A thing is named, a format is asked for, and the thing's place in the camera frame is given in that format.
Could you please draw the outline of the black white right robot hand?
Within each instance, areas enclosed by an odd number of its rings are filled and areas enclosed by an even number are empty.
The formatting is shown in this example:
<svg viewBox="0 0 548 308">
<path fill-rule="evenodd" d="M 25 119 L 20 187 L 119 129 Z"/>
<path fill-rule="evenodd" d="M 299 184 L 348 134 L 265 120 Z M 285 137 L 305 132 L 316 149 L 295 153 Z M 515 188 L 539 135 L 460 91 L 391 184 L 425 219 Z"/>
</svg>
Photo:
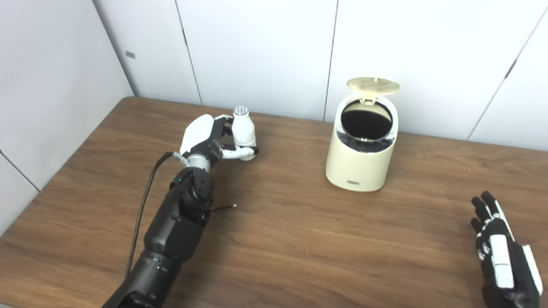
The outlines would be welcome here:
<svg viewBox="0 0 548 308">
<path fill-rule="evenodd" d="M 471 203 L 486 306 L 538 308 L 544 286 L 532 248 L 515 240 L 499 201 L 489 191 L 473 197 Z"/>
</svg>

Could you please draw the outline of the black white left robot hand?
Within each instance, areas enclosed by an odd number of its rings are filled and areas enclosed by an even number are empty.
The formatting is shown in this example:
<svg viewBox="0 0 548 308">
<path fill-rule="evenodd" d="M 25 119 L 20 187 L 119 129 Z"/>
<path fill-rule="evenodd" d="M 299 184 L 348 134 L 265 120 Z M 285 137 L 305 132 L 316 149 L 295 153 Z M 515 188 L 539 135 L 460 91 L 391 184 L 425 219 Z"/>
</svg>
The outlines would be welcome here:
<svg viewBox="0 0 548 308">
<path fill-rule="evenodd" d="M 252 160 L 259 154 L 255 126 L 245 115 L 202 115 L 185 129 L 180 154 L 189 159 L 200 155 L 211 163 L 221 159 Z"/>
</svg>

